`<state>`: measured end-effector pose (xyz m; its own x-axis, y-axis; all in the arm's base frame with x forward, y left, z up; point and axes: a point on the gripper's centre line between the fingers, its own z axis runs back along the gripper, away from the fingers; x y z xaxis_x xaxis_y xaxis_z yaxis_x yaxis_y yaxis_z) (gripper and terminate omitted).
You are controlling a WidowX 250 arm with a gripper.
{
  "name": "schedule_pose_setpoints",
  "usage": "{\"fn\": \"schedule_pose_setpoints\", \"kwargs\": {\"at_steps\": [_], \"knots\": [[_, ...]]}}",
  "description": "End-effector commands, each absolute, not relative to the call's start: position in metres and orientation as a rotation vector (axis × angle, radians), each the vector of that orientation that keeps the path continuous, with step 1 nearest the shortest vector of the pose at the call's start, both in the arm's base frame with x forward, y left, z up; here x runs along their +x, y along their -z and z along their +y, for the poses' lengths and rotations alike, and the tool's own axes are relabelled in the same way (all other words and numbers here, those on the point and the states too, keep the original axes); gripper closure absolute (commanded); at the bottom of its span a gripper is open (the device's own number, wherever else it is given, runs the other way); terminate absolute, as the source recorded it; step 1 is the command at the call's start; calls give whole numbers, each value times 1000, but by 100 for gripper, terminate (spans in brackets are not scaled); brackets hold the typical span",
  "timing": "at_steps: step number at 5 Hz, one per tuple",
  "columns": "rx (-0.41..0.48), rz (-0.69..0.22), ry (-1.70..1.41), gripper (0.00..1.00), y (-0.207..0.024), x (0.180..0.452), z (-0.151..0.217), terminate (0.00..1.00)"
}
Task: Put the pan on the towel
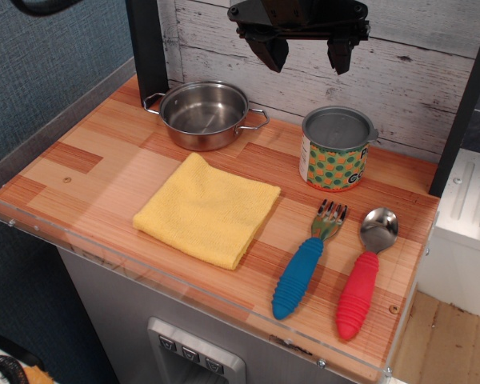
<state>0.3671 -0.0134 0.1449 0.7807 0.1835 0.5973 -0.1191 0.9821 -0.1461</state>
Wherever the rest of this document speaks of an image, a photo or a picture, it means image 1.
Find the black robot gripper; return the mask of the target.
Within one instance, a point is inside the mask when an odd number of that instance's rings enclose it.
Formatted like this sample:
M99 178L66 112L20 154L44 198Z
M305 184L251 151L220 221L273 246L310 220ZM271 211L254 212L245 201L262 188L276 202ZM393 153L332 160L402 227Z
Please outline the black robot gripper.
M330 64L344 74L353 48L370 32L368 7L359 1L240 1L227 15L259 60L277 73L289 53L287 39L319 39L329 40Z

